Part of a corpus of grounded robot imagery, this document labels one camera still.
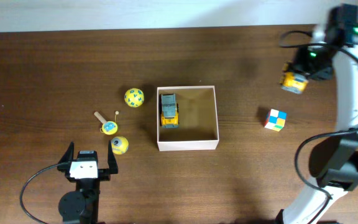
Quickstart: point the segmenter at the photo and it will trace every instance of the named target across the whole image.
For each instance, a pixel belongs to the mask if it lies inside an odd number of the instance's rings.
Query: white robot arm
[[[340,47],[358,59],[357,6],[344,4],[329,13],[328,23],[317,25],[312,44]],[[358,63],[348,55],[324,46],[300,48],[289,72],[307,79],[337,81],[336,131],[358,129]],[[279,224],[314,224],[340,197],[358,185],[358,131],[329,137],[314,147],[310,157],[308,182],[323,189],[305,186],[298,198],[277,215]]]

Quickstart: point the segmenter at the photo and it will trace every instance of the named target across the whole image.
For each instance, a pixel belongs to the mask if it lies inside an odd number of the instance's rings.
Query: wooden handle
[[[99,119],[99,121],[102,122],[102,124],[107,123],[106,119],[104,119],[104,118],[99,114],[99,112],[95,112],[95,113],[93,113],[93,115],[94,115],[95,117],[97,117],[97,118]]]

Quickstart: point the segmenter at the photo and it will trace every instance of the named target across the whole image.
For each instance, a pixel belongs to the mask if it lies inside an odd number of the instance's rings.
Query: white box
[[[176,94],[179,128],[160,125],[161,94]],[[219,142],[215,86],[157,88],[157,144],[160,151],[216,149]]]

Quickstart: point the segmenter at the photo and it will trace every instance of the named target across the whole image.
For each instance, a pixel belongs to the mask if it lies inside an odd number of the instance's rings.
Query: blue toy face
[[[111,131],[115,128],[116,126],[114,125],[113,122],[107,122],[106,124],[103,125],[103,128],[106,130],[106,131]]]
[[[121,139],[119,139],[119,138],[113,138],[111,140],[111,142],[114,146],[117,146],[117,147],[119,147],[122,144]]]

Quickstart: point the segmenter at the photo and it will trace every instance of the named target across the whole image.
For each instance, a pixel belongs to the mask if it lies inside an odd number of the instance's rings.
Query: colorful cube
[[[287,118],[287,114],[285,112],[271,109],[266,117],[265,128],[280,131],[284,128],[285,118]]]

